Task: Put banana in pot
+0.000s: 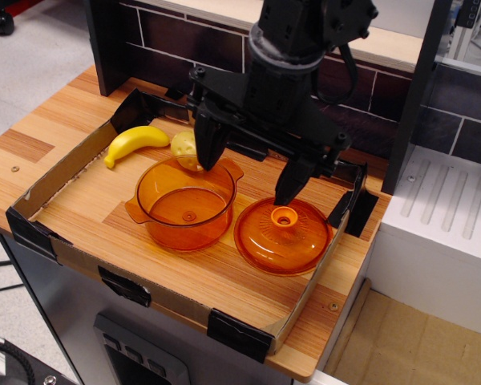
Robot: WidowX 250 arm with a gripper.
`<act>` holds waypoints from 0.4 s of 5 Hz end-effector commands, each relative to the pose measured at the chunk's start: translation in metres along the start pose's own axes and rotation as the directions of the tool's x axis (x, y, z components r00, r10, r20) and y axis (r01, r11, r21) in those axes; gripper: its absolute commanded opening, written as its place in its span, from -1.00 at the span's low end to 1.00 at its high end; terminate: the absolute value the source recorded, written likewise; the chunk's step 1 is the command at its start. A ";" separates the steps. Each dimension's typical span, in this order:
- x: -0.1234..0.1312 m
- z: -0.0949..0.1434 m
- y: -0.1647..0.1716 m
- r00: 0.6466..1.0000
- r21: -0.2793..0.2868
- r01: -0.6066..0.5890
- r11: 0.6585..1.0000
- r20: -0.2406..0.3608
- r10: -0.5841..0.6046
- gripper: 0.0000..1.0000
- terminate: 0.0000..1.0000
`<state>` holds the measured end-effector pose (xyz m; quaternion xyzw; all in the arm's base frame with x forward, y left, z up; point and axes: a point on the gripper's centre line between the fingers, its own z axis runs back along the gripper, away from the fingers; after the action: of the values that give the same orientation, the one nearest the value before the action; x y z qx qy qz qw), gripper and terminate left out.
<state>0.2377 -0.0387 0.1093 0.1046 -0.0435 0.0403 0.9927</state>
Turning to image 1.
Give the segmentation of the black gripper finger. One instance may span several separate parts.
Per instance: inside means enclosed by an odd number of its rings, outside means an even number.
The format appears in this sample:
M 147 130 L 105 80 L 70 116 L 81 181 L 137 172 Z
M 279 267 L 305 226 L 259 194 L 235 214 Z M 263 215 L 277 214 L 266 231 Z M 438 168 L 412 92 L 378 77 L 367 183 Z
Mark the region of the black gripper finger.
M 288 160 L 275 188 L 275 205 L 289 205 L 313 176 L 316 164 L 306 158 Z
M 210 171 L 226 147 L 229 127 L 216 121 L 207 112 L 199 112 L 194 127 L 197 158 L 200 165 Z

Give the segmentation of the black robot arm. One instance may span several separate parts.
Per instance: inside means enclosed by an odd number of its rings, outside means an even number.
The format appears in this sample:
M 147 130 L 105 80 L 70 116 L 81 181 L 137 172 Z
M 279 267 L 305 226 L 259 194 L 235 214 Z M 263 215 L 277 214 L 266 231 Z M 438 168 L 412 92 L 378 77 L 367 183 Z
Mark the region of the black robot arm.
M 288 205 L 311 178 L 332 176 L 349 136 L 323 115 L 318 71 L 325 55 L 341 52 L 358 76 L 349 44 L 369 34 L 378 10 L 371 1 L 266 1 L 249 32 L 246 73 L 197 67 L 188 108 L 195 120 L 197 157 L 212 168 L 226 148 L 257 158 L 272 150 L 287 159 L 275 204 Z

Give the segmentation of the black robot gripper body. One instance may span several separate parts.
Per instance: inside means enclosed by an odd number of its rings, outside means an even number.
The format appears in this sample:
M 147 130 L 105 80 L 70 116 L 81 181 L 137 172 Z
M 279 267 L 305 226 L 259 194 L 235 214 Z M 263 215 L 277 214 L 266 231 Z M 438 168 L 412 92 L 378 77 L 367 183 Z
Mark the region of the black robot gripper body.
M 349 136 L 323 116 L 314 103 L 318 69 L 336 44 L 313 44 L 290 52 L 268 39 L 251 38 L 250 68 L 244 74 L 196 67 L 188 107 L 193 117 L 207 112 L 229 127 L 225 148 L 262 160 L 272 150 L 288 160 L 316 164 L 312 177 L 332 176 Z

